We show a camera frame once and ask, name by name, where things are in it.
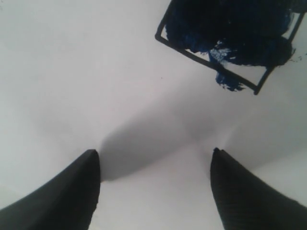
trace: black wire frame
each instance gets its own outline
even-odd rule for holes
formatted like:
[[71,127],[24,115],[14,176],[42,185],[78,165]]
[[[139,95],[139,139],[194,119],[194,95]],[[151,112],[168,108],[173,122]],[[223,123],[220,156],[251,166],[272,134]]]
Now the black wire frame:
[[[270,76],[270,74],[274,71],[275,67],[269,67],[269,68],[266,68],[266,71],[265,73],[262,75],[260,81],[258,82],[258,84],[254,84],[252,82],[250,82],[249,80],[243,78],[242,76],[230,71],[230,70],[227,70],[225,69],[221,64],[215,64],[215,63],[212,63],[210,61],[207,61],[205,59],[202,59],[188,51],[186,51],[185,49],[180,49],[180,48],[177,48],[175,47],[174,45],[172,45],[172,43],[170,43],[167,39],[165,39],[164,37],[162,37],[162,31],[166,25],[166,21],[168,19],[168,17],[170,16],[171,14],[171,11],[174,7],[174,4],[176,3],[175,0],[172,0],[171,3],[169,4],[167,10],[166,10],[166,13],[162,19],[162,21],[160,22],[159,24],[159,27],[157,29],[157,33],[155,34],[155,38],[157,41],[163,43],[164,45],[176,50],[177,52],[183,54],[184,56],[204,65],[204,66],[207,66],[215,71],[217,71],[218,73],[220,74],[223,74],[223,75],[227,75],[237,81],[239,81],[240,83],[242,83],[243,85],[249,87],[250,89],[252,89],[254,91],[254,95],[258,95],[260,90],[262,89],[265,81],[268,79],[268,77]],[[293,41],[302,21],[303,21],[303,18],[305,16],[305,13],[300,13],[296,23],[295,23],[295,26],[294,26],[294,29],[293,31],[291,32],[288,40],[290,42]]]

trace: white floor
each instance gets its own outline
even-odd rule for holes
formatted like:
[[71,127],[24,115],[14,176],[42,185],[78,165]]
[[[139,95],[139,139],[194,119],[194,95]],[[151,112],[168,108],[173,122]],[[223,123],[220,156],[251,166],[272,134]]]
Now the white floor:
[[155,41],[168,4],[0,2],[3,199],[98,149],[109,181],[93,229],[221,230],[208,177],[219,147],[307,205],[306,19],[294,41],[302,60],[254,96]]

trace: black rectangular frame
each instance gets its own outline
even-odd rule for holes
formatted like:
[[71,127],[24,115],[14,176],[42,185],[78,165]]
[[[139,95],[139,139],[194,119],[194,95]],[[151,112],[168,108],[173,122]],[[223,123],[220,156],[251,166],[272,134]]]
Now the black rectangular frame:
[[[227,70],[225,69],[222,65],[219,65],[219,64],[215,64],[215,63],[212,63],[210,61],[207,61],[205,59],[202,59],[190,52],[188,52],[187,50],[185,49],[179,49],[177,47],[175,47],[174,45],[172,45],[167,39],[165,39],[164,37],[162,37],[162,31],[166,25],[166,21],[174,7],[174,4],[176,3],[176,0],[172,0],[171,3],[169,4],[167,10],[166,10],[166,13],[164,14],[163,16],[163,19],[162,21],[160,22],[159,26],[158,26],[158,29],[157,29],[157,33],[155,34],[155,38],[157,41],[163,43],[164,45],[176,50],[177,52],[183,54],[184,56],[204,65],[204,66],[207,66],[221,74],[224,74],[224,75],[227,75],[227,76],[231,76],[232,78],[238,80],[239,82],[241,82],[242,84],[244,84],[245,86],[249,87],[250,89],[252,89],[254,91],[254,95],[258,95],[260,90],[262,89],[265,81],[268,79],[268,77],[270,76],[270,74],[274,71],[275,67],[270,67],[270,68],[266,68],[266,71],[265,73],[263,74],[263,76],[261,77],[260,81],[258,82],[258,84],[254,84],[252,82],[250,82],[249,80],[243,78],[242,76],[230,71],[230,70]],[[303,21],[303,18],[305,16],[305,13],[300,13],[299,14],[299,17],[295,23],[295,26],[293,28],[293,31],[291,32],[288,40],[290,42],[293,41],[302,21]]]

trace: black pointed object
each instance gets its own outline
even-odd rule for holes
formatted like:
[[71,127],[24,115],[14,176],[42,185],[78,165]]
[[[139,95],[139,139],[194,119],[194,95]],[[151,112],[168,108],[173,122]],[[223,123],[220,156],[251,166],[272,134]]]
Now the black pointed object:
[[226,230],[307,230],[306,207],[265,184],[224,150],[214,150],[211,188]]
[[0,230],[87,230],[99,192],[99,156],[88,150],[44,186],[2,209]]

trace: blue fuzzy material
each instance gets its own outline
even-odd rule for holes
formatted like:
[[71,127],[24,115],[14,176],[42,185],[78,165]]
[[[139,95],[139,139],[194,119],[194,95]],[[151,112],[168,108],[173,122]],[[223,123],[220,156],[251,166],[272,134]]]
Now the blue fuzzy material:
[[[307,10],[307,0],[177,0],[166,21],[168,40],[197,53],[227,50],[218,62],[275,67],[293,53],[282,37],[293,12]],[[211,61],[217,61],[211,55]],[[228,76],[217,76],[231,91],[243,88]]]

